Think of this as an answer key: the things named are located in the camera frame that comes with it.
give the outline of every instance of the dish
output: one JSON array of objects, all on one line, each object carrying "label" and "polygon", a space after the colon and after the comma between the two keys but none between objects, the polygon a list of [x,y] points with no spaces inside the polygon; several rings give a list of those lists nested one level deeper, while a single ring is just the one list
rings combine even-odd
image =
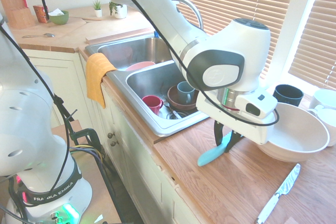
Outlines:
[{"label": "dish", "polygon": [[62,10],[62,12],[64,15],[49,16],[50,21],[56,25],[65,25],[69,20],[69,12],[66,10]]},{"label": "dish", "polygon": [[125,71],[134,71],[138,69],[142,69],[145,67],[149,67],[155,65],[155,62],[153,61],[143,61],[143,62],[138,62],[136,64],[131,65],[130,67],[126,68]]},{"label": "dish", "polygon": [[183,105],[178,102],[178,94],[177,94],[177,86],[172,86],[167,93],[169,103],[179,109],[179,110],[192,110],[196,108],[196,100],[197,100],[198,90],[195,90],[193,100],[188,105]]},{"label": "dish", "polygon": [[326,127],[309,112],[286,103],[276,107],[280,119],[264,145],[268,156],[285,162],[301,162],[323,150],[329,143]]}]

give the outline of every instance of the black cup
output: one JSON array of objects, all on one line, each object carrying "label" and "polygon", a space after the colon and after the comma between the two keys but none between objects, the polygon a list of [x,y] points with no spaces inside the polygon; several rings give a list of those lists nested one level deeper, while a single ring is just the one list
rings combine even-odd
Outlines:
[{"label": "black cup", "polygon": [[287,84],[277,85],[273,96],[278,102],[288,103],[294,106],[299,106],[304,93],[296,87]]}]

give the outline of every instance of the knife handle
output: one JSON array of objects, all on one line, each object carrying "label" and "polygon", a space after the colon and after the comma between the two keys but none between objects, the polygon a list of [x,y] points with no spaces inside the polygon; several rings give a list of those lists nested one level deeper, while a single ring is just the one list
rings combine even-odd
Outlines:
[{"label": "knife handle", "polygon": [[258,218],[254,222],[255,224],[263,224],[265,223],[268,216],[271,214],[275,205],[279,201],[280,194],[275,193],[271,199],[267,202],[266,206],[262,209],[261,213],[259,214]]}]

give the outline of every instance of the brown bowl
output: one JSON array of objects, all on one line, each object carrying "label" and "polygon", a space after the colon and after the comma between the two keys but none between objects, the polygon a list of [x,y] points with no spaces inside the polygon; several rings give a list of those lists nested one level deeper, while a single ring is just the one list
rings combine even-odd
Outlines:
[{"label": "brown bowl", "polygon": [[179,103],[179,95],[177,93],[177,86],[172,86],[167,93],[169,103],[178,110],[192,110],[196,108],[198,90],[195,90],[193,100],[190,104],[184,105]]}]

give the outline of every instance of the dish towel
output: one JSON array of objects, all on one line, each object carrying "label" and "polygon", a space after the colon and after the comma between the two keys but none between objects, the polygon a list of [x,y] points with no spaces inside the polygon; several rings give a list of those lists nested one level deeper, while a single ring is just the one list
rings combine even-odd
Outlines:
[{"label": "dish towel", "polygon": [[105,101],[100,83],[103,76],[108,71],[113,70],[117,70],[117,68],[115,68],[102,53],[91,55],[86,64],[87,96],[88,98],[99,102],[103,109],[105,109]]}]

